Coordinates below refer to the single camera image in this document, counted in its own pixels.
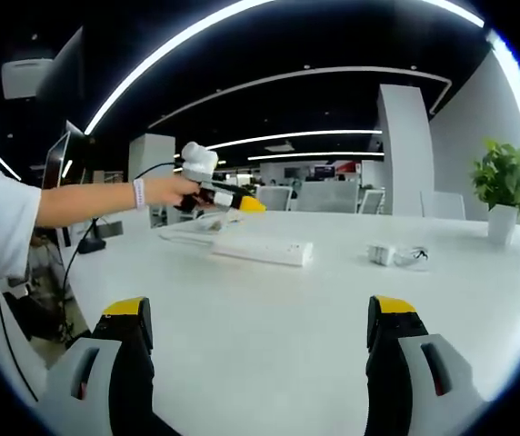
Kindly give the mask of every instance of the black cable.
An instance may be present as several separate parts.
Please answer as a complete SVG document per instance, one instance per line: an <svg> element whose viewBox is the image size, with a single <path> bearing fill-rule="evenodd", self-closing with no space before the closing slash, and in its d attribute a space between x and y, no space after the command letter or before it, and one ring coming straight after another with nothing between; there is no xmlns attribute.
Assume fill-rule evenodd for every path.
<svg viewBox="0 0 520 436"><path fill-rule="evenodd" d="M7 328L5 327L5 320L4 320L4 313L2 311L2 302L0 298L0 320L2 322L2 329L4 331L5 341L7 342L7 349L9 350L9 353L12 355L12 360L14 361L15 368L17 369L17 372L20 374L20 377L22 378L22 381L25 384L25 387L30 391L32 394L32 397L34 397L34 400L38 401L38 397L35 395L34 390L30 386L30 383L27 382L27 379L24 376L24 373L22 372L22 369L20 368L19 363L17 362L17 359L15 358L14 349L12 348L12 343L9 340L9 336L7 335Z"/></svg>
<svg viewBox="0 0 520 436"><path fill-rule="evenodd" d="M145 174L149 173L150 171L153 171L155 168L159 168L160 166L166 166L166 165L175 165L175 162L164 162L164 163L158 163L157 165L153 165L151 168L147 168L142 173L139 173L135 179L138 179L139 177L143 177Z"/></svg>
<svg viewBox="0 0 520 436"><path fill-rule="evenodd" d="M165 166L165 165L175 165L175 162L164 162L164 163L158 163L157 165L153 165L152 167L147 168L146 170L141 172L139 175L137 175L137 177L135 179L138 179L139 177L144 176L145 174L149 173L150 171L153 171L155 168L159 168L160 166ZM72 267L72 264L75 261L75 257L78 254L78 250L80 249L80 244L86 238L86 236L90 233L90 231L92 230L93 226L96 225L96 222L99 219L102 219L103 221L105 221L105 223L107 223L107 221L104 218L102 218L102 217L93 218L92 223L86 229L85 234L83 235L82 239L78 242L78 245L76 246L75 252L72 254L72 257L70 258L70 262L68 263L68 266L66 267L66 271L65 271L65 274L64 274L64 281L62 282L62 290L61 290L62 291L62 295L61 295L62 296L62 325L63 325L63 328L65 329L65 335L69 336L71 341L74 338L72 337L72 334L70 332L70 328L68 327L68 321L66 319L66 282L68 280L68 273L70 272L70 268Z"/></svg>
<svg viewBox="0 0 520 436"><path fill-rule="evenodd" d="M75 261L75 257L78 254L78 250L80 249L80 244L84 239L86 239L86 236L90 233L90 231L93 229L93 226L96 225L96 222L98 221L98 218L93 218L93 221L88 226L88 228L85 231L85 234L82 236L82 239L78 241L78 244L76 245L75 252L72 254L72 257L70 258L70 262L68 263L68 266L66 267L65 273L64 273L64 280L62 281L62 289L61 291L61 305L62 305L62 326L65 331L65 339L70 339L72 341L74 338L72 337L72 333L70 332L70 327L68 326L68 320L66 319L66 282L68 281L68 273L70 273L70 268L72 267L72 264Z"/></svg>

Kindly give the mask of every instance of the green plant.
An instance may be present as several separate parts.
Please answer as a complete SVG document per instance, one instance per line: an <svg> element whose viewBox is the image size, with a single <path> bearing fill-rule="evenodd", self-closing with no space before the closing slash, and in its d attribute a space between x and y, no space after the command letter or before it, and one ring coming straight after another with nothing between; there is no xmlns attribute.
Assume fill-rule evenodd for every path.
<svg viewBox="0 0 520 436"><path fill-rule="evenodd" d="M503 204L516 207L520 213L520 148L487 140L486 155L474 166L475 193L488 204L488 210Z"/></svg>

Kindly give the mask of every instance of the white wall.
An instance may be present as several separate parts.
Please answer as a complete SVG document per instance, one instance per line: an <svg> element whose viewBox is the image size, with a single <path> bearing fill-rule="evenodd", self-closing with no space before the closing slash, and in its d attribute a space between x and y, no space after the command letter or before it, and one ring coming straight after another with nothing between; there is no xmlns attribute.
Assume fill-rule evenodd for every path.
<svg viewBox="0 0 520 436"><path fill-rule="evenodd" d="M422 216L420 192L434 186L432 137L422 93L413 86L382 84L377 108L385 152L385 210Z"/></svg>
<svg viewBox="0 0 520 436"><path fill-rule="evenodd" d="M292 162L269 162L260 163L260 177L262 182L270 184L271 180L276 180L276 184L284 183L285 179L285 168L300 168L300 178L304 179L310 174L312 169L318 165L326 165L329 161L292 161ZM345 164L347 160L335 161L335 167Z"/></svg>
<svg viewBox="0 0 520 436"><path fill-rule="evenodd" d="M129 180L134 179L142 171L156 164L173 162L175 158L175 138L161 134L144 134L129 144ZM145 177L164 177L173 175L172 165L160 166L150 171ZM167 223L178 223L180 212L173 206L167 206ZM156 219L151 216L151 224Z"/></svg>
<svg viewBox="0 0 520 436"><path fill-rule="evenodd" d="M503 70L490 53L432 119L435 190L460 193L466 219L487 220L470 179L472 161L485 154L485 138L520 147L520 113Z"/></svg>

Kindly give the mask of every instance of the white table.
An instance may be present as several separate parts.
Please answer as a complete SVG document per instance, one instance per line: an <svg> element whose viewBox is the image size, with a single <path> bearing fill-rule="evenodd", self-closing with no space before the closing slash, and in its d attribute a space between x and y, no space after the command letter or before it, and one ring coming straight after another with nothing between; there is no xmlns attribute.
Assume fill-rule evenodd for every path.
<svg viewBox="0 0 520 436"><path fill-rule="evenodd" d="M228 231L312 241L314 259L295 268L213 256L154 229L109 239L70 272L91 328L112 302L149 297L154 410L184 435L363 433L372 294L412 303L472 364L486 400L520 362L518 226L505 250L486 240L486 223L427 218L270 212ZM373 265L372 242L423 244L430 271Z"/></svg>

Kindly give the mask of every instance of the white power strip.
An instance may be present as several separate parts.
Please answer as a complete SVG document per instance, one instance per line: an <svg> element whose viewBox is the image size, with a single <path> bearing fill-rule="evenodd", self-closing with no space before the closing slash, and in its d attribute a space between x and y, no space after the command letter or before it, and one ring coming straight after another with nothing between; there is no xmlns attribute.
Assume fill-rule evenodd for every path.
<svg viewBox="0 0 520 436"><path fill-rule="evenodd" d="M219 236L212 253L260 262L305 266L313 255L313 243L299 243L254 236Z"/></svg>

